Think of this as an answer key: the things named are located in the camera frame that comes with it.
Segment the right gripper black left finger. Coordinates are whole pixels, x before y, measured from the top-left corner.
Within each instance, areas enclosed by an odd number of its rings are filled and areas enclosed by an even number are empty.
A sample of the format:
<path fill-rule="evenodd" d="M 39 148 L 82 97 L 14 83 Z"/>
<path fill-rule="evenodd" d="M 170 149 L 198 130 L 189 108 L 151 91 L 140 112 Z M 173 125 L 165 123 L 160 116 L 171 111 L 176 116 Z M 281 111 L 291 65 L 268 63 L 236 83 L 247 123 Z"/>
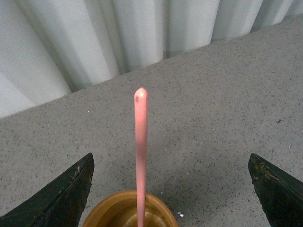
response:
<path fill-rule="evenodd" d="M 88 153 L 28 200 L 0 218 L 2 227 L 77 227 L 94 173 Z"/>

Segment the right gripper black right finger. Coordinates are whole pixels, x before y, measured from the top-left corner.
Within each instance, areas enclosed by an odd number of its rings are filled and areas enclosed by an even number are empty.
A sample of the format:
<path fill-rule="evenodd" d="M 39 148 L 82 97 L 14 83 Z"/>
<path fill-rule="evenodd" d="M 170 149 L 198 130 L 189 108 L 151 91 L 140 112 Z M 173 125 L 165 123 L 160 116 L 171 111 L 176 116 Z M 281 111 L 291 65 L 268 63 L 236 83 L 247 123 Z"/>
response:
<path fill-rule="evenodd" d="M 248 169 L 270 226 L 301 227 L 303 183 L 255 153 Z"/>

